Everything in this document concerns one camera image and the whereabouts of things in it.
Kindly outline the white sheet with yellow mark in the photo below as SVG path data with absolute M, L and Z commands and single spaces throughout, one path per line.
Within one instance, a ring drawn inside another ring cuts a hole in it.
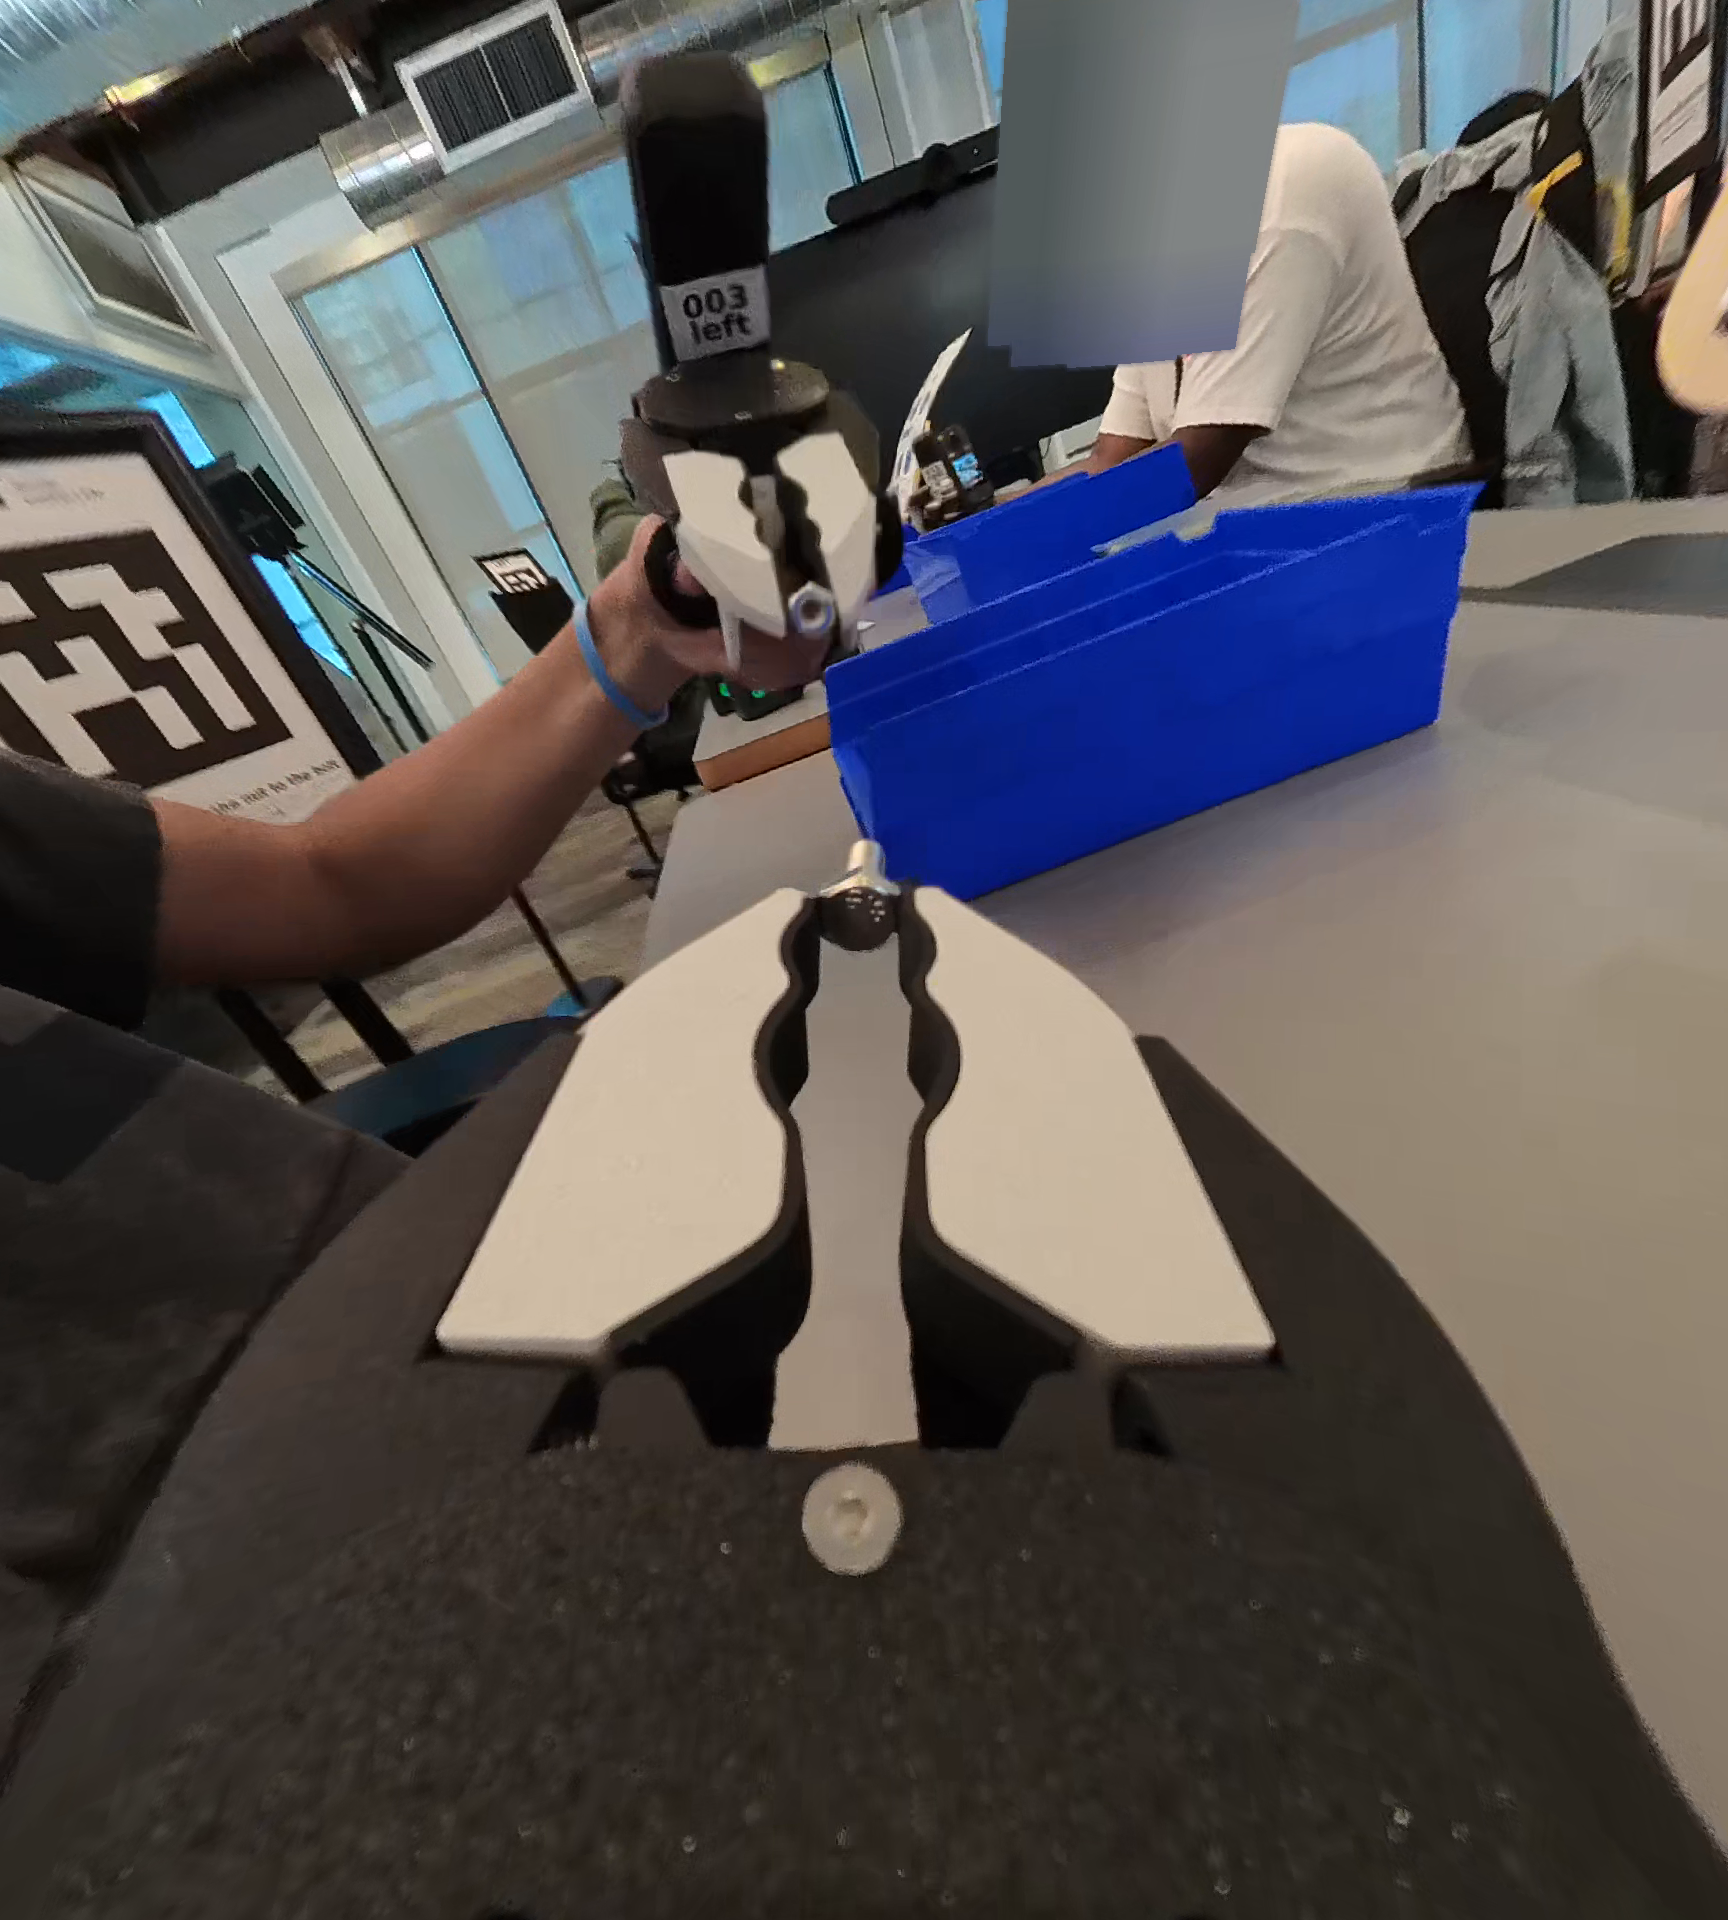
M 964 328 L 956 338 L 952 338 L 934 358 L 924 382 L 921 383 L 916 396 L 906 407 L 900 433 L 894 445 L 894 457 L 891 462 L 891 482 L 888 492 L 894 498 L 896 510 L 900 515 L 908 515 L 911 504 L 914 499 L 921 476 L 921 457 L 919 457 L 919 439 L 933 432 L 934 407 L 938 396 L 948 382 L 948 374 L 956 366 L 964 348 L 975 338 L 975 325 Z

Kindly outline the silver air duct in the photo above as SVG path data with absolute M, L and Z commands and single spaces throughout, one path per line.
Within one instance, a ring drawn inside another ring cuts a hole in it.
M 413 99 L 327 129 L 319 147 L 358 220 L 388 227 L 444 176 L 444 155 Z

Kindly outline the short thick steel bolt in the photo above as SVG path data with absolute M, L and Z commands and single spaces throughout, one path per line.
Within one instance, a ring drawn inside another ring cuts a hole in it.
M 845 872 L 816 894 L 821 935 L 847 951 L 880 950 L 900 935 L 902 903 L 887 852 L 874 837 L 859 837 Z

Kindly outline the person's left forearm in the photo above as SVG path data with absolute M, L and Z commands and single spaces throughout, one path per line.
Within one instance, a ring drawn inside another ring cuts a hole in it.
M 568 622 L 495 697 L 300 821 L 157 800 L 157 977 L 358 979 L 444 948 L 533 875 L 634 740 Z

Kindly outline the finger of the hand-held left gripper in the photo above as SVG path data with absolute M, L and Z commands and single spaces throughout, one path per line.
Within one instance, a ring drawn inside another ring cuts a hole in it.
M 878 588 L 878 494 L 842 436 L 804 436 L 780 450 L 780 480 L 800 499 L 793 526 L 804 569 L 838 616 L 859 613 Z
M 750 469 L 732 452 L 681 448 L 662 455 L 681 563 L 732 628 L 786 634 L 779 558 L 746 499 Z

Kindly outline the framed marker sign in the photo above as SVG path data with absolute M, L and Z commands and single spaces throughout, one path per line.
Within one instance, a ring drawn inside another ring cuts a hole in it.
M 150 409 L 0 412 L 0 749 L 275 823 L 383 763 Z

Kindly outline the black display screen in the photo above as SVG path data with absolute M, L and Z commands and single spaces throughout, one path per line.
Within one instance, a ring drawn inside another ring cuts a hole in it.
M 892 480 L 900 425 L 943 348 L 973 341 L 934 401 L 930 425 L 962 425 L 996 488 L 1069 462 L 1096 429 L 1113 369 L 1022 366 L 993 340 L 998 165 L 934 204 L 807 237 L 773 254 L 775 341 L 829 374 L 876 433 Z

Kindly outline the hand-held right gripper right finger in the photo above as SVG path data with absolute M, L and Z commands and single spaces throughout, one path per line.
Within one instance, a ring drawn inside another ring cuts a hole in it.
M 946 890 L 904 896 L 921 1114 L 899 1287 L 919 1433 L 995 1450 L 1050 1380 L 1115 1422 L 1126 1377 L 1251 1369 L 1278 1334 L 1139 1037 Z

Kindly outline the hanging denim jacket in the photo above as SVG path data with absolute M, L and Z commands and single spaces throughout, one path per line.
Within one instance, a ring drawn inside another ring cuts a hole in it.
M 1636 222 L 1638 65 L 1625 16 L 1558 93 L 1501 99 L 1480 134 L 1400 170 L 1411 272 L 1503 508 L 1636 494 L 1614 295 Z

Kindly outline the white air vent grille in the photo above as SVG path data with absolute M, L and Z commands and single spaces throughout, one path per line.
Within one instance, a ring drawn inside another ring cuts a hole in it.
M 396 79 L 446 174 L 599 116 L 557 2 L 516 4 L 435 40 L 396 63 Z

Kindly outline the hanging marker sign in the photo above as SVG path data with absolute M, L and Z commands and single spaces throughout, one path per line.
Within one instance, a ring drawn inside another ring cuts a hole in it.
M 1728 2 L 1638 2 L 1635 210 L 1712 172 L 1728 140 Z

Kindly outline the black video bar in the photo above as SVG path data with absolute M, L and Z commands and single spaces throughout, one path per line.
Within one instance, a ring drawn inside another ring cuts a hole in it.
M 827 202 L 829 225 L 857 227 L 906 206 L 937 204 L 996 167 L 998 134 L 993 126 L 959 142 L 934 142 L 882 174 L 832 192 Z

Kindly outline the person's left hand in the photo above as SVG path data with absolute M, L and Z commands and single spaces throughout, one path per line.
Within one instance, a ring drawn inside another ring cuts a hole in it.
M 674 619 L 653 588 L 648 555 L 662 532 L 659 515 L 640 515 L 624 555 L 589 602 L 612 670 L 653 708 L 670 702 L 696 678 L 726 678 L 757 690 L 804 685 L 832 653 L 831 638 L 738 632 L 737 658 L 719 626 L 688 628 Z

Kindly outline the blue plastic bin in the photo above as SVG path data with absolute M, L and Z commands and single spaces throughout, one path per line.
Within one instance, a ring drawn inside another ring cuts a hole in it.
M 1164 442 L 1106 472 L 1079 472 L 912 535 L 894 584 L 912 588 L 928 608 L 993 603 L 1195 506 L 1186 454 Z
M 1196 506 L 829 670 L 891 875 L 977 900 L 1437 724 L 1477 482 Z

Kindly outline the blue wristband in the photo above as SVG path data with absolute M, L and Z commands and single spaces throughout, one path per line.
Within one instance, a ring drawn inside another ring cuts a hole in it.
M 661 706 L 645 703 L 631 684 L 612 670 L 612 660 L 602 645 L 597 613 L 589 598 L 572 602 L 572 634 L 591 684 L 612 708 L 612 711 L 632 727 L 634 737 L 657 731 L 670 718 L 670 699 Z

